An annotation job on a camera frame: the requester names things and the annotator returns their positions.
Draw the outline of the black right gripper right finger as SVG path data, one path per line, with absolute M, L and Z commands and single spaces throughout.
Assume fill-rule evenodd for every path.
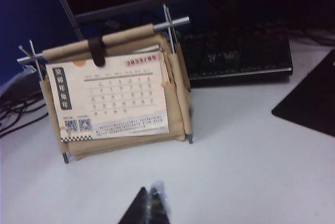
M 149 223 L 170 223 L 170 213 L 164 183 L 157 181 L 149 191 Z

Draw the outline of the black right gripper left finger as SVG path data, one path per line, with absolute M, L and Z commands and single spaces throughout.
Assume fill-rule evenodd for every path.
M 148 191 L 141 187 L 118 224 L 144 223 L 146 217 Z

